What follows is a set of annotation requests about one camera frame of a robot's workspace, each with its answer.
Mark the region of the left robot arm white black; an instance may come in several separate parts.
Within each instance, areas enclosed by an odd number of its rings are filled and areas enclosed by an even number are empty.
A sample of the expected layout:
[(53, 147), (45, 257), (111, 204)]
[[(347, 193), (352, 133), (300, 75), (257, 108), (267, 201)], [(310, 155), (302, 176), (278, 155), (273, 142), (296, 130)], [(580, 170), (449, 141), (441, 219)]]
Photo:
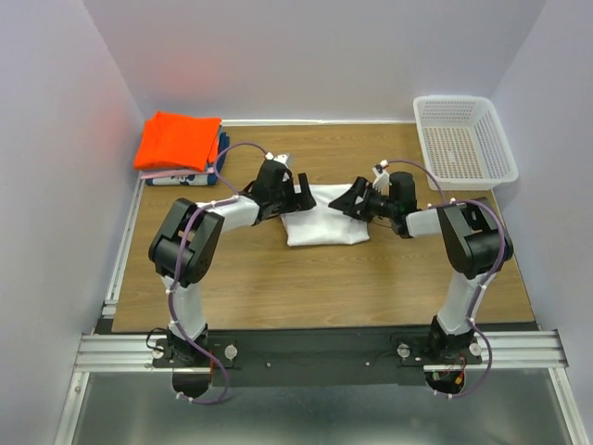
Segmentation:
[(166, 337), (150, 347), (153, 365), (215, 363), (200, 282), (222, 235), (315, 207), (308, 176), (294, 175), (286, 155), (265, 159), (256, 179), (232, 197), (203, 204), (186, 198), (174, 201), (148, 250), (170, 310)]

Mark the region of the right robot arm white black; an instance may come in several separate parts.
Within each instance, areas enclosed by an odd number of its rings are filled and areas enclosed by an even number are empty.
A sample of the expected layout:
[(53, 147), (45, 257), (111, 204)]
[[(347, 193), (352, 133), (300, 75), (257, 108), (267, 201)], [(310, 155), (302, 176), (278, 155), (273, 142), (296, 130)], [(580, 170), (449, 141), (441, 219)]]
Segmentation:
[(508, 233), (485, 198), (454, 200), (420, 210), (412, 174), (393, 172), (386, 195), (359, 177), (328, 207), (366, 223), (387, 218), (393, 232), (404, 239), (440, 235), (453, 275), (446, 301), (433, 318), (423, 346), (439, 363), (470, 348), (484, 294), (513, 254)]

